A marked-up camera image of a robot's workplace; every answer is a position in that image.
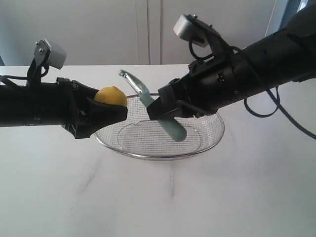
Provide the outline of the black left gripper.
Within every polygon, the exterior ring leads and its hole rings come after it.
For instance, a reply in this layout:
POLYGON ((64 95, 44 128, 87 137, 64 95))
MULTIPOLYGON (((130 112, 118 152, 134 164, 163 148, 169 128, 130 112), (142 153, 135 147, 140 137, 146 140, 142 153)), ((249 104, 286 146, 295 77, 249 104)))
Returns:
POLYGON ((94 99, 98 89, 86 86, 76 80, 58 77, 57 87, 65 102, 62 127, 75 139, 86 139, 96 131, 127 119, 128 108, 97 102, 94 99), (88 118, 82 115, 80 106, 88 101, 88 118))

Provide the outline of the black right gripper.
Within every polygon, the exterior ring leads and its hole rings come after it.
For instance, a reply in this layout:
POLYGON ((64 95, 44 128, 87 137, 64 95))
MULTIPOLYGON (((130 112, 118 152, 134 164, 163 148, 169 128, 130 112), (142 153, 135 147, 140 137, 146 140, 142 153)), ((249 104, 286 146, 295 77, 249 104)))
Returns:
POLYGON ((150 120, 212 115, 249 97, 249 64, 243 56, 232 55, 224 63, 201 73, 193 74, 189 70, 161 87, 158 93, 160 97, 147 108, 150 120))

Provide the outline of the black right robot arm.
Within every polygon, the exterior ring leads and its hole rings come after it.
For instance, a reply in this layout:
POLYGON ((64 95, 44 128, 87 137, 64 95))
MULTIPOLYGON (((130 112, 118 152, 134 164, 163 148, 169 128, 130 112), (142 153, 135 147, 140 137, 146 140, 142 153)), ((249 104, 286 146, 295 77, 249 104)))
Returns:
POLYGON ((212 115, 266 88, 316 76, 315 5, 240 52, 234 52, 211 25, 192 15, 181 15, 174 31, 187 42, 210 46, 212 58, 193 61, 186 75, 158 90, 158 98, 147 109, 152 120, 212 115))

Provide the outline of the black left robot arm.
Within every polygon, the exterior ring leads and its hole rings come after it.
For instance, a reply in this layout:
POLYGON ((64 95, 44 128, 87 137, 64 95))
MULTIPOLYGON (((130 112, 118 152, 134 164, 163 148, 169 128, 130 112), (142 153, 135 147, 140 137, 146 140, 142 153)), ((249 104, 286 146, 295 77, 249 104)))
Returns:
POLYGON ((2 127, 60 125, 76 139, 89 138, 106 126, 125 121, 126 106, 94 100, 97 89, 57 78, 39 87, 0 87, 2 127))

